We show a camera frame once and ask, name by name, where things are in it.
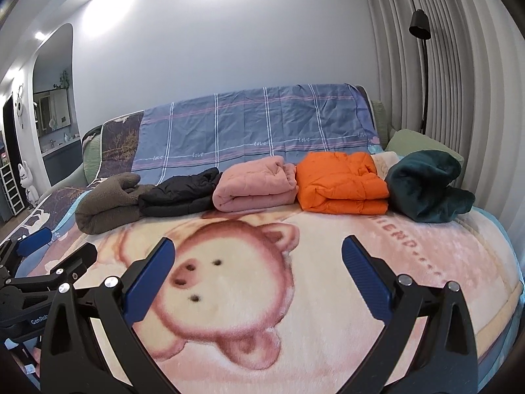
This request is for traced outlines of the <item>black puffer jacket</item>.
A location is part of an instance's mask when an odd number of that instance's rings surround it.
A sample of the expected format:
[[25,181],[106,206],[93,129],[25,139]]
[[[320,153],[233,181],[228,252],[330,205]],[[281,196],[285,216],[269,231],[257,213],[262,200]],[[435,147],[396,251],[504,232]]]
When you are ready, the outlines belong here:
[[214,208],[213,194],[221,172],[210,168],[204,172],[173,176],[148,192],[140,194],[140,212],[149,217],[175,217],[205,212]]

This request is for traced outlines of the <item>white rabbit figurine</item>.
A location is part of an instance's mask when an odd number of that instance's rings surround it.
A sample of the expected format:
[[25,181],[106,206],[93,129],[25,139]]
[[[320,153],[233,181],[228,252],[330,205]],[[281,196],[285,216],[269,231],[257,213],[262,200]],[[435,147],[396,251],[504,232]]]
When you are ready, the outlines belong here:
[[33,174],[29,168],[28,163],[23,160],[18,164],[20,185],[25,189],[26,197],[32,207],[37,207],[39,195],[34,185]]

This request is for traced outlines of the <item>olive fleece folded garment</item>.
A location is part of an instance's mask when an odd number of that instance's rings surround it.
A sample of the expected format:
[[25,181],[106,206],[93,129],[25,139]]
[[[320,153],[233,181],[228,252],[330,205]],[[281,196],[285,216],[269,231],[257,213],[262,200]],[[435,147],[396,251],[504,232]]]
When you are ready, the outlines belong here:
[[99,183],[76,207],[76,224],[80,231],[98,235],[142,217],[139,197],[154,188],[140,184],[137,173],[119,173]]

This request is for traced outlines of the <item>dark patterned quilt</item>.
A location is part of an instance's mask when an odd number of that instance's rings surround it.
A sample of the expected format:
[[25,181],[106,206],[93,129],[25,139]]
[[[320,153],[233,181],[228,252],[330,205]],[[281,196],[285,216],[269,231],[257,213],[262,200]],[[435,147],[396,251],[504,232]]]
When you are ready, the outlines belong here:
[[6,238],[26,237],[41,228],[58,231],[61,225],[73,222],[82,195],[110,176],[132,169],[142,118],[139,111],[89,131],[81,145],[79,167],[46,191],[36,209]]

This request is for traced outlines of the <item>dark teal velvet garment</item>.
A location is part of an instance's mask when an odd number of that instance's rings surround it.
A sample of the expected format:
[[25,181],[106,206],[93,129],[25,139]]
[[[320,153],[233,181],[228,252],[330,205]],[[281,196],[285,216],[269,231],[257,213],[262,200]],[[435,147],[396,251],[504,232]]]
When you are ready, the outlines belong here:
[[456,216],[470,212],[474,194],[453,186],[461,169],[459,161],[445,151],[408,154],[385,177],[389,208],[424,223],[451,222]]

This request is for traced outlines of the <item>cream pig blanket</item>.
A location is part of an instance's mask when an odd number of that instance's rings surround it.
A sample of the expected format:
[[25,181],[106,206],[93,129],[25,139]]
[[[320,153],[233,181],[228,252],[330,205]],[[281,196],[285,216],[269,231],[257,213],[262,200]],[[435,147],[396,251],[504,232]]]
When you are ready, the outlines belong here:
[[329,215],[297,206],[146,218],[98,236],[74,222],[26,272],[49,272],[81,244],[98,259],[79,286],[119,276],[167,237],[175,262],[134,331],[184,393],[334,393],[382,330],[342,256],[355,236],[373,256],[421,285],[458,282],[480,359],[501,364],[523,304],[514,250],[496,220],[473,210],[445,224]]

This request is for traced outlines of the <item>orange folded jacket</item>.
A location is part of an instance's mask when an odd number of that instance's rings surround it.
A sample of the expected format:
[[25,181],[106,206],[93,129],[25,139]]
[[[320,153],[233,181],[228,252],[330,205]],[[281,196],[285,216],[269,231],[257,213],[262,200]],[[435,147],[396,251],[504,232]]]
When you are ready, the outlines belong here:
[[383,215],[387,183],[367,152],[310,152],[296,165],[297,200],[306,212]]

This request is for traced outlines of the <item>green pillow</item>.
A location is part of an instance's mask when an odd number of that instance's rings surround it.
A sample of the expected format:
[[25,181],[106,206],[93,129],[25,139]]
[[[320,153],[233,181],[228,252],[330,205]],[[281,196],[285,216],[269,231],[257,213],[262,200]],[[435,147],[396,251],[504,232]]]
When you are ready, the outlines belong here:
[[464,168],[465,159],[460,154],[429,136],[412,130],[402,129],[395,132],[385,148],[385,151],[395,152],[400,157],[406,157],[410,153],[421,150],[447,152],[459,162],[461,168]]

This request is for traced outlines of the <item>pink folded jacket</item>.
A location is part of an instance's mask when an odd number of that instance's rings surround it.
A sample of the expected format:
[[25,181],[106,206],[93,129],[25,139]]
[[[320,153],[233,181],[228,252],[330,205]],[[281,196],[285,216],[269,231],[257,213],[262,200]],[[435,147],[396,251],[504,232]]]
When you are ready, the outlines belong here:
[[234,164],[221,175],[213,194],[221,212],[241,212],[291,205],[298,191],[295,165],[282,157]]

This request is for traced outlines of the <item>grey curtain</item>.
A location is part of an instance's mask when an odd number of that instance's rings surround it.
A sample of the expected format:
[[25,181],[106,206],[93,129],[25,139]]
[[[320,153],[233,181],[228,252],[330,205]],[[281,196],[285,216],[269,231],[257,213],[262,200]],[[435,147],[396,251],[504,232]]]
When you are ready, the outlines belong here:
[[524,243],[524,38],[501,0],[368,0],[391,128],[420,129],[423,67],[409,33],[430,20],[427,134],[465,159],[476,203]]

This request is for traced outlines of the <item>blue plaid sheet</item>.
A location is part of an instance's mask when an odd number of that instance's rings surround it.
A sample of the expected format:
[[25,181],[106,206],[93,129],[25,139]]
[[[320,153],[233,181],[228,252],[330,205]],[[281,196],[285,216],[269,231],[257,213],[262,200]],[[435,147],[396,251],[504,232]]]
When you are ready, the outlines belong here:
[[132,170],[146,183],[265,157],[381,152],[368,99],[351,84],[263,87],[171,102],[143,113]]

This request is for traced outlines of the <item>black floor lamp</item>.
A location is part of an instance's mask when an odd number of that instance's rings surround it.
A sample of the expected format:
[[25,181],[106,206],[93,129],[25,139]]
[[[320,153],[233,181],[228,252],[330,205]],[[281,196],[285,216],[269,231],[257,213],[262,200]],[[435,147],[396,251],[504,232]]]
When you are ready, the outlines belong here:
[[423,9],[416,9],[412,13],[409,33],[420,42],[423,67],[423,110],[420,124],[420,133],[426,133],[429,105],[429,56],[427,42],[431,39],[430,20]]

